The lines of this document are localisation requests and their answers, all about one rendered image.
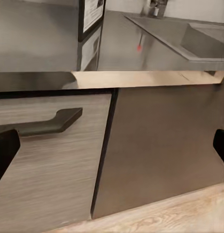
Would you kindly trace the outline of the poster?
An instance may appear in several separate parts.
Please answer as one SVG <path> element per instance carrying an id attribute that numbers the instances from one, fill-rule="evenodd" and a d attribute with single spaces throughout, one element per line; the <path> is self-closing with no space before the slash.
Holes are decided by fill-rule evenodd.
<path id="1" fill-rule="evenodd" d="M 106 0 L 80 0 L 78 42 L 82 42 L 103 20 Z"/>

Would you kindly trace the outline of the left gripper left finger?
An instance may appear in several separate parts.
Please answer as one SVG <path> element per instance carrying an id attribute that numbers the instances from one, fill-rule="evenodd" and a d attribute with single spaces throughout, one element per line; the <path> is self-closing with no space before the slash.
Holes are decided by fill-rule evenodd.
<path id="1" fill-rule="evenodd" d="M 20 149 L 16 129 L 0 133 L 0 180 Z"/>

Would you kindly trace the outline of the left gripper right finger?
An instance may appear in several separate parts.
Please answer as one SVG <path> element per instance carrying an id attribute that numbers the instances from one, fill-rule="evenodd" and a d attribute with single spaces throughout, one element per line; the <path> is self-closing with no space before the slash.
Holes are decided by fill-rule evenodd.
<path id="1" fill-rule="evenodd" d="M 224 162 L 224 130 L 217 129 L 214 136 L 213 147 Z"/>

